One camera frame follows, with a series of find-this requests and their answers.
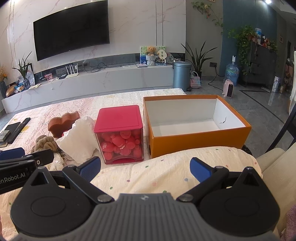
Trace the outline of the blue metal trash can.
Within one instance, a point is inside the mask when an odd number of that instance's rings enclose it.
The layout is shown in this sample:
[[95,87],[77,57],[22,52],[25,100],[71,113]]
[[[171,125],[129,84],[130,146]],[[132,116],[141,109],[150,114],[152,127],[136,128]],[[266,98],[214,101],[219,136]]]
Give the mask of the blue metal trash can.
[[186,61],[175,61],[173,64],[173,87],[187,91],[190,87],[190,73],[192,64]]

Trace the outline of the dark cabinet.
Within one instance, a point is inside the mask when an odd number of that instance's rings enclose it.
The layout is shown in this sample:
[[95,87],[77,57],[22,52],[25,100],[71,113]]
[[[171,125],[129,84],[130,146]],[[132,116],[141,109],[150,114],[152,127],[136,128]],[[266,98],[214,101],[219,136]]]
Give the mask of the dark cabinet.
[[247,75],[243,76],[242,83],[270,89],[275,77],[276,59],[276,52],[251,42],[248,65],[245,68]]

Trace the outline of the tall green floor plant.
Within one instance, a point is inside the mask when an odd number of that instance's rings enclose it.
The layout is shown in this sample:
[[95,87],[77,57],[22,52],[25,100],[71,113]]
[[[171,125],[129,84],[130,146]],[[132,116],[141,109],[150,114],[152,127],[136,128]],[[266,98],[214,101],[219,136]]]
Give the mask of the tall green floor plant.
[[202,74],[203,64],[206,61],[213,59],[213,57],[207,57],[207,54],[217,49],[217,47],[214,47],[209,50],[204,50],[205,44],[206,41],[203,42],[199,51],[197,51],[197,48],[195,48],[193,51],[187,42],[184,45],[181,44],[185,50],[185,53],[189,55],[189,59],[186,60],[191,63],[193,71],[196,72],[199,77],[201,77]]

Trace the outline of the dotted cream blanket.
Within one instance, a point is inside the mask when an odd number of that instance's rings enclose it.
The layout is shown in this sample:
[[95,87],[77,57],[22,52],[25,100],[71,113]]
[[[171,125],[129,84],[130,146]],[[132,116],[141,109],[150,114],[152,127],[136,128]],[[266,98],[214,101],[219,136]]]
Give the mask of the dotted cream blanket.
[[190,172],[193,157],[211,167],[224,166],[229,171],[241,172],[251,166],[261,173],[256,159],[241,149],[207,147],[167,154],[139,163],[103,165],[91,184],[114,199],[121,193],[166,192],[177,198],[199,184]]

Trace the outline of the teddy bear figure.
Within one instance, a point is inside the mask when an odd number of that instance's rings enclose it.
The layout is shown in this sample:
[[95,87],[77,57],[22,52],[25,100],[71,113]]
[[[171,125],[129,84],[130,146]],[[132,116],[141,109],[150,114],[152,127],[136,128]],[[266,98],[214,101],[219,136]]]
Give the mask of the teddy bear figure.
[[156,47],[148,46],[146,51],[147,66],[155,66],[156,64]]

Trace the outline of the red lidded toy box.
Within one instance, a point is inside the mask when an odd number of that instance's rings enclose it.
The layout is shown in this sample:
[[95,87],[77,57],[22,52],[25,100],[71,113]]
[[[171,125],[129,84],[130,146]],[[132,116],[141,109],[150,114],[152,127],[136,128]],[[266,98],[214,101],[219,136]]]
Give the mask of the red lidded toy box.
[[138,105],[100,109],[94,133],[105,164],[144,160],[144,131]]

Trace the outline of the potted plant glass vase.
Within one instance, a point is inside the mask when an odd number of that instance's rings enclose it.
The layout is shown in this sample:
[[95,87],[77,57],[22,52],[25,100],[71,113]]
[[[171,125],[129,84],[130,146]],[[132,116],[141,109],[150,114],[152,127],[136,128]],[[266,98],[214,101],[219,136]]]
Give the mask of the potted plant glass vase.
[[28,57],[30,56],[31,52],[27,55],[26,58],[22,58],[18,60],[18,68],[13,67],[13,69],[18,70],[18,72],[23,77],[23,86],[24,90],[28,90],[30,87],[30,81],[27,78],[27,72],[29,70],[30,63],[27,61]]

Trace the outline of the black notebook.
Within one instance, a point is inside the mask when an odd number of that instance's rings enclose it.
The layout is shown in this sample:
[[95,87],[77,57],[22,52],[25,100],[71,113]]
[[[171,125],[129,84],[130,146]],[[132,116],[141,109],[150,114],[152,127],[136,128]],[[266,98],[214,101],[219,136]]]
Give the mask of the black notebook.
[[6,137],[4,137],[4,140],[1,141],[1,145],[4,145],[5,143],[8,142],[8,140],[11,138],[12,133],[16,130],[16,128],[20,125],[20,122],[17,123],[12,123],[10,125],[8,125],[4,131],[8,131],[8,134]]

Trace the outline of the grey small box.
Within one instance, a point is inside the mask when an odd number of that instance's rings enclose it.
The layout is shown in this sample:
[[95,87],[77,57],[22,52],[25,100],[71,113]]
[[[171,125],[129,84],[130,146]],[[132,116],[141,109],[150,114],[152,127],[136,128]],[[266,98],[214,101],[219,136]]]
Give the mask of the grey small box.
[[4,142],[10,135],[10,130],[4,130],[0,134],[0,142]]

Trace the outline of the blue water jug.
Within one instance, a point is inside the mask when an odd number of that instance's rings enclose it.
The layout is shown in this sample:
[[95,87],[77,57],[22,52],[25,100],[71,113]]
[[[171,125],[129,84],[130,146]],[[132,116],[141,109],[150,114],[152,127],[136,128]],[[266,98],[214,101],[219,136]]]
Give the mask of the blue water jug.
[[236,56],[232,56],[232,62],[226,66],[224,80],[230,80],[233,85],[237,85],[239,77],[239,68],[236,65]]

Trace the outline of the black remote control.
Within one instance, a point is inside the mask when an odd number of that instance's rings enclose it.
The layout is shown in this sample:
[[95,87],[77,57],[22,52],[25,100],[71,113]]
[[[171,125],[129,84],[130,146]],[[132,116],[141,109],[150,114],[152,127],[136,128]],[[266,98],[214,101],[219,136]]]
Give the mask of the black remote control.
[[8,139],[8,144],[12,144],[16,137],[20,134],[20,132],[23,130],[23,128],[29,123],[31,118],[26,118],[22,123],[18,125],[18,127],[15,129],[15,131],[11,134],[11,136]]

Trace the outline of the hanging ivy plant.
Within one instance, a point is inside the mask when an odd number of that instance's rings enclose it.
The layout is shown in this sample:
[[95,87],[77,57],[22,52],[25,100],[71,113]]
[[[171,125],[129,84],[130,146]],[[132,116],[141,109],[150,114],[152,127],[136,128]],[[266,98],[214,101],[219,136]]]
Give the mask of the hanging ivy plant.
[[228,38],[233,38],[236,40],[239,65],[242,69],[243,75],[247,75],[248,73],[248,68],[250,66],[248,56],[254,37],[255,30],[251,25],[245,25],[238,29],[230,29],[228,31]]

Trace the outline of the black wall television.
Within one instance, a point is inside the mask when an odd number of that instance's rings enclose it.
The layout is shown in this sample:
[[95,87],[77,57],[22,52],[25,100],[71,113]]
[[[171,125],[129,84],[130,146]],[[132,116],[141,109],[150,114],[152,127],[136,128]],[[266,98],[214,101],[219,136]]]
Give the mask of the black wall television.
[[38,61],[65,52],[109,44],[108,1],[73,6],[33,22]]

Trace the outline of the white plastic bag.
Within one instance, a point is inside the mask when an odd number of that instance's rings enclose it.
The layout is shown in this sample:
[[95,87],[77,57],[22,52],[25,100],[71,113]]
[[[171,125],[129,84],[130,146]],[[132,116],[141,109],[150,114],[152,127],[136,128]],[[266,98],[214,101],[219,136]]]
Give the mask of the white plastic bag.
[[72,128],[56,140],[58,147],[77,163],[84,163],[100,149],[94,126],[95,121],[89,116],[76,120]]

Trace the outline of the beige knitted plush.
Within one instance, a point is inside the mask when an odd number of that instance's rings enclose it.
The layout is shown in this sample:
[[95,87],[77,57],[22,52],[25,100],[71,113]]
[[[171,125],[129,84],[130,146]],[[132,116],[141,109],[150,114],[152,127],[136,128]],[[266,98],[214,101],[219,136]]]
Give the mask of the beige knitted plush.
[[52,136],[41,135],[36,139],[35,145],[31,149],[31,153],[50,149],[58,152],[60,149]]

